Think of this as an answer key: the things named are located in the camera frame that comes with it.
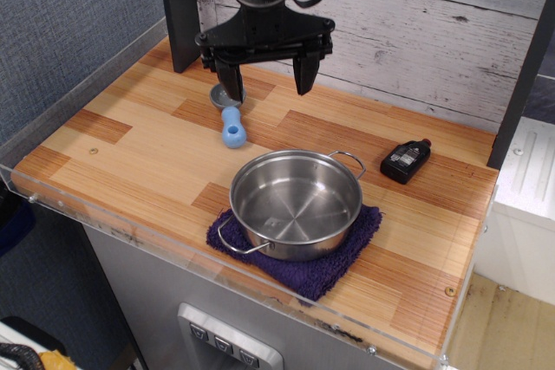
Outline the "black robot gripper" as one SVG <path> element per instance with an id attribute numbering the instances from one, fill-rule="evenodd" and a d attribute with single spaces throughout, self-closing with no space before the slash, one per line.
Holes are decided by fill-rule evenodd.
<path id="1" fill-rule="evenodd" d="M 243 101 L 241 65 L 291 59 L 299 95 L 314 86 L 320 61 L 332 52 L 335 22 L 291 10 L 284 3 L 269 8 L 242 5 L 229 20 L 195 36 L 203 65 L 216 70 L 233 101 Z"/>

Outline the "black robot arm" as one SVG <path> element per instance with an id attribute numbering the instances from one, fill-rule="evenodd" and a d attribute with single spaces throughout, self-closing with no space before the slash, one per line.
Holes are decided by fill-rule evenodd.
<path id="1" fill-rule="evenodd" d="M 216 73 L 227 96 L 243 102 L 244 64 L 291 59 L 297 93 L 307 94 L 320 61 L 332 53 L 333 20 L 289 9 L 286 0 L 237 0 L 239 11 L 228 21 L 195 37 L 205 68 Z M 292 0 L 300 8 L 322 0 Z"/>

